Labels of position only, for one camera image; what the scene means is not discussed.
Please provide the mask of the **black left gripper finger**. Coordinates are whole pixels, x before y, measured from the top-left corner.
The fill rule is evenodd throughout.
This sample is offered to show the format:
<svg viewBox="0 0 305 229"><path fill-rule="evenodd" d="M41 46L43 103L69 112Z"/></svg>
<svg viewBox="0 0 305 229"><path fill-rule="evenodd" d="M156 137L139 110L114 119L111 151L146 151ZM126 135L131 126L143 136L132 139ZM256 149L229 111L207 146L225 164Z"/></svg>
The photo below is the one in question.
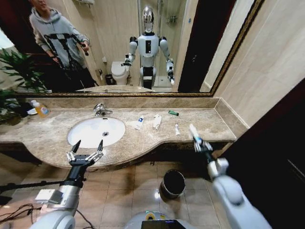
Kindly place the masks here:
<svg viewBox="0 0 305 229"><path fill-rule="evenodd" d="M68 162L76 161L75 153L76 153L77 150L79 149L80 144L81 144L81 140L79 140L79 141L72 147L72 149L66 153Z"/></svg>
<svg viewBox="0 0 305 229"><path fill-rule="evenodd" d="M97 162L103 156L103 140L100 141L96 152L88 156L88 161Z"/></svg>

